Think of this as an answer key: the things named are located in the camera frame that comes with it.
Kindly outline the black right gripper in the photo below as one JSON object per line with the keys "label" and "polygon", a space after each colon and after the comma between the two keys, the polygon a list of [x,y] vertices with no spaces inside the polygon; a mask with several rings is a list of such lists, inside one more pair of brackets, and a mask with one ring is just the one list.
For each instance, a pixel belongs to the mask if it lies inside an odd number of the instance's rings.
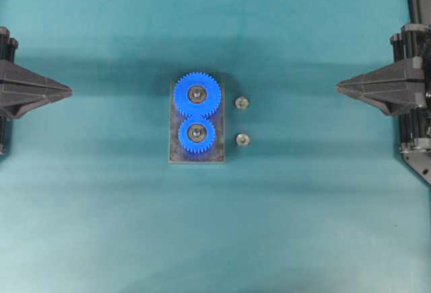
{"label": "black right gripper", "polygon": [[[399,151],[402,154],[430,151],[430,26],[406,24],[391,37],[395,63],[339,82],[337,91],[398,116]],[[407,90],[365,92],[352,86],[389,82],[423,82],[424,93]]]}

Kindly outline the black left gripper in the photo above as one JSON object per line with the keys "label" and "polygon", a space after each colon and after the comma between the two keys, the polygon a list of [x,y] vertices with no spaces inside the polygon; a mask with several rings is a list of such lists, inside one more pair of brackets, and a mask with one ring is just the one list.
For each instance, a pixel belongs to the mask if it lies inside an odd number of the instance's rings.
{"label": "black left gripper", "polygon": [[1,27],[1,154],[6,153],[8,120],[20,119],[41,106],[68,98],[73,90],[14,64],[18,41]]}

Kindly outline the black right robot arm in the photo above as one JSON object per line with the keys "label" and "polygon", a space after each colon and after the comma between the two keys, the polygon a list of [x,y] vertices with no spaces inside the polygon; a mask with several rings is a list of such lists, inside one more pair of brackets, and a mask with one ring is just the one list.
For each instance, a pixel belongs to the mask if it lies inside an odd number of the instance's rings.
{"label": "black right robot arm", "polygon": [[430,152],[430,0],[407,0],[409,23],[391,36],[393,63],[339,82],[340,94],[399,122],[399,151]]}

